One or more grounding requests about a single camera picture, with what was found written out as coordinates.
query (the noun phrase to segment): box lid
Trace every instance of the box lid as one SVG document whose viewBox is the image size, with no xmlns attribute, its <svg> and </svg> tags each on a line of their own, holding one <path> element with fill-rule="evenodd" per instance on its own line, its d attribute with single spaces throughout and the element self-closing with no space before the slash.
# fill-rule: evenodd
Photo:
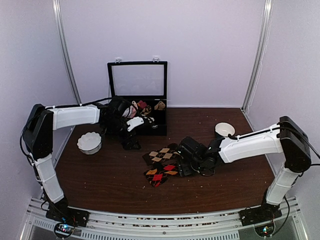
<svg viewBox="0 0 320 240">
<path fill-rule="evenodd" d="M 167 61 L 125 61 L 107 64 L 112 96 L 167 99 Z"/>
</svg>

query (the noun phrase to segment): slotted vent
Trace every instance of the slotted vent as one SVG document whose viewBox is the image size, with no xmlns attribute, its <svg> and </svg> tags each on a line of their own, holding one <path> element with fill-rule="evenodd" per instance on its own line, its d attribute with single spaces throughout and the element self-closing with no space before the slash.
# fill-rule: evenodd
<svg viewBox="0 0 320 240">
<path fill-rule="evenodd" d="M 47 230 L 53 230 L 54 229 L 54 225 L 48 221 L 39 219 L 39 218 L 35 218 L 33 225 L 43 228 L 43 229 L 47 229 Z"/>
<path fill-rule="evenodd" d="M 133 238 L 127 236 L 112 236 L 104 233 L 90 232 L 82 230 L 81 238 L 84 240 L 145 240 L 145 238 Z M 195 238 L 170 238 L 171 240 L 240 240 L 238 231 L 232 231 L 228 233 L 214 234 L 207 237 L 195 237 Z"/>
</svg>

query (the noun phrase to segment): metal frame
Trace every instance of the metal frame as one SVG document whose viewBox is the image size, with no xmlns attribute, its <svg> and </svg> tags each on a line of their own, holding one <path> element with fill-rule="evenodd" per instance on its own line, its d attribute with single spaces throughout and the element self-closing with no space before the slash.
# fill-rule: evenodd
<svg viewBox="0 0 320 240">
<path fill-rule="evenodd" d="M 72 70 L 70 56 L 69 56 L 69 52 L 68 52 L 68 48 L 67 48 L 67 41 L 66 41 L 66 36 L 65 36 L 65 31 L 64 31 L 61 9 L 60 9 L 60 0 L 53 0 L 53 12 L 54 12 L 55 21 L 56 21 L 56 25 L 57 25 L 58 33 L 59 33 L 59 37 L 60 37 L 60 43 L 61 43 L 61 47 L 62 47 L 64 64 L 65 64 L 66 72 L 67 72 L 67 75 L 68 75 L 68 78 L 69 78 L 69 81 L 71 84 L 72 92 L 73 92 L 73 95 L 76 99 L 76 102 L 78 104 L 81 104 L 81 99 L 80 99 L 79 91 L 78 91 L 77 84 L 75 81 L 75 76 L 74 76 L 74 72 Z"/>
<path fill-rule="evenodd" d="M 291 197 L 288 202 L 290 216 L 294 219 L 299 239 L 308 240 L 306 223 L 296 198 Z M 31 199 L 23 220 L 20 240 L 31 240 L 29 237 L 33 226 L 53 230 L 56 222 L 46 218 L 46 212 L 41 210 L 42 203 L 43 200 Z M 43 208 L 47 209 L 48 204 L 44 204 Z M 288 207 L 285 201 L 280 204 L 280 209 L 282 217 L 277 218 L 277 221 L 287 216 Z M 87 226 L 77 227 L 72 236 L 85 240 L 239 240 L 240 230 L 253 227 L 253 225 L 242 226 L 238 213 L 240 210 L 242 209 L 174 215 L 122 214 L 87 210 L 90 212 Z"/>
<path fill-rule="evenodd" d="M 260 70 L 259 66 L 261 64 L 263 53 L 265 51 L 268 32 L 270 29 L 272 7 L 273 7 L 273 0 L 265 0 L 258 47 L 255 55 L 250 82 L 249 82 L 248 89 L 247 89 L 244 102 L 241 108 L 244 112 L 247 112 L 248 110 L 250 100 L 252 98 L 252 94 L 254 93 L 254 87 L 259 77 L 259 70 Z"/>
</svg>

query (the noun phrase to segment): scalloped bowl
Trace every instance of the scalloped bowl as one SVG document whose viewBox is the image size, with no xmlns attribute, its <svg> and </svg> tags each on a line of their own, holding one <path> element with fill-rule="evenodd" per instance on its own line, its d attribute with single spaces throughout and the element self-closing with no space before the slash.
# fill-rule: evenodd
<svg viewBox="0 0 320 240">
<path fill-rule="evenodd" d="M 87 132 L 78 139 L 77 146 L 87 155 L 97 153 L 101 149 L 101 136 L 96 132 Z"/>
</svg>

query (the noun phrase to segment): white wall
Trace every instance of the white wall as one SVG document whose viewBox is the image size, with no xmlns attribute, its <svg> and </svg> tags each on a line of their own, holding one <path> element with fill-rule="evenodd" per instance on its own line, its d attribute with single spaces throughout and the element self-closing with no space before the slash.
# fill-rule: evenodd
<svg viewBox="0 0 320 240">
<path fill-rule="evenodd" d="M 240 107 L 264 0 L 64 0 L 61 11 L 83 102 L 108 95 L 106 63 L 168 61 L 171 107 Z"/>
<path fill-rule="evenodd" d="M 320 1 L 275 1 L 262 71 L 249 108 L 256 130 L 290 116 L 320 151 Z M 270 155 L 278 170 L 282 155 Z M 319 163 L 313 155 L 312 161 Z M 320 235 L 320 168 L 312 167 L 291 191 L 296 195 L 310 231 Z"/>
<path fill-rule="evenodd" d="M 51 0 L 0 0 L 0 239 L 18 239 L 40 186 L 19 148 L 31 108 L 74 104 Z M 70 129 L 54 133 L 58 150 Z"/>
</svg>

